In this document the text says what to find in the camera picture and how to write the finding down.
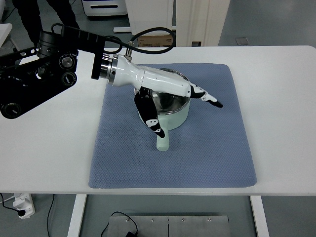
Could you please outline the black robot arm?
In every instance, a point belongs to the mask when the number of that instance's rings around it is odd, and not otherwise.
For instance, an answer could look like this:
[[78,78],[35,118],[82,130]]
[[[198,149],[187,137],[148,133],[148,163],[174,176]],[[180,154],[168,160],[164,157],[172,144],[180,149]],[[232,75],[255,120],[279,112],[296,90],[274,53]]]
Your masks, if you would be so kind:
[[79,51],[94,54],[93,79],[98,79],[106,42],[121,44],[114,36],[101,36],[61,26],[61,32],[42,31],[38,45],[0,58],[0,112],[15,119],[72,87],[77,82]]

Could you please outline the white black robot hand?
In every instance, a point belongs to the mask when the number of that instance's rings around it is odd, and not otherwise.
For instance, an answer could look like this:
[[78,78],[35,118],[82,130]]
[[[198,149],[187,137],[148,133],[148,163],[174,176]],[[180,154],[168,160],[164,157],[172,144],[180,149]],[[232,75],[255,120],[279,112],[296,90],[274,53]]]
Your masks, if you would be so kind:
[[112,86],[132,85],[138,92],[134,102],[142,121],[157,136],[164,138],[166,133],[158,119],[150,90],[180,97],[199,98],[218,108],[223,105],[201,87],[189,82],[178,74],[146,66],[137,66],[122,55],[114,55],[108,62],[102,62],[100,77],[108,79]]

